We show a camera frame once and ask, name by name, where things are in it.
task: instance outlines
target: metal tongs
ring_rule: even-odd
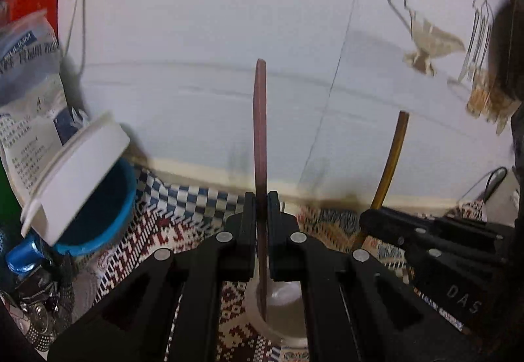
[[[493,28],[493,11],[487,0],[473,0],[473,9],[475,9],[475,18],[473,20],[473,30],[471,32],[470,45],[468,46],[462,70],[458,76],[458,82],[461,82],[466,73],[468,81],[475,78],[477,72],[482,68],[484,58],[486,57],[489,39]],[[470,63],[471,50],[476,40],[475,51]]]

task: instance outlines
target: white wall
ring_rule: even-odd
[[[62,40],[71,3],[59,0]],[[467,46],[471,0],[409,3]],[[92,115],[112,111],[151,158],[251,176],[264,58],[270,180],[319,197],[373,193],[399,109],[411,120],[392,194],[458,198],[512,163],[509,127],[497,137],[466,113],[467,91],[447,85],[464,54],[435,60],[433,78],[409,68],[414,45],[387,0],[85,0],[85,38],[81,13],[66,95]]]

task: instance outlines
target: silver screw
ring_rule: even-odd
[[[304,241],[306,241],[308,237],[306,234],[303,234],[302,232],[293,232],[290,235],[289,239],[291,239],[294,243],[301,244]]]
[[[365,262],[369,259],[369,253],[363,249],[355,250],[353,251],[353,258],[359,262]]]
[[[440,257],[442,255],[442,251],[437,248],[430,248],[428,250],[428,254],[433,257]]]
[[[230,232],[219,232],[216,234],[216,240],[220,243],[228,243],[233,239],[233,235]]]
[[[171,250],[168,248],[159,248],[154,252],[155,259],[157,259],[159,262],[163,262],[163,260],[167,260],[169,257],[171,257]]]

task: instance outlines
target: blue label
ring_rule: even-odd
[[[15,53],[18,53],[25,46],[32,45],[35,41],[35,35],[32,33],[32,31],[29,31],[28,33],[24,34],[22,38],[18,40],[18,42],[7,51],[7,53],[4,55],[4,59],[13,56]]]

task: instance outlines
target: patterned rug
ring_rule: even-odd
[[[98,276],[94,302],[109,293],[159,247],[169,247],[175,252],[195,248],[203,239],[220,231],[230,215],[243,210],[244,198],[241,196],[215,189],[164,184],[148,170],[135,168],[138,191],[133,220],[117,245],[89,263]],[[302,207],[296,216],[301,230],[339,251],[348,251],[354,234],[358,232],[358,217],[349,210]],[[394,270],[397,276],[408,281],[401,249],[373,237],[366,240],[364,248]],[[297,350],[274,346],[256,332],[243,305],[245,290],[244,282],[223,284],[216,360],[308,360],[307,353],[301,351],[297,354]]]

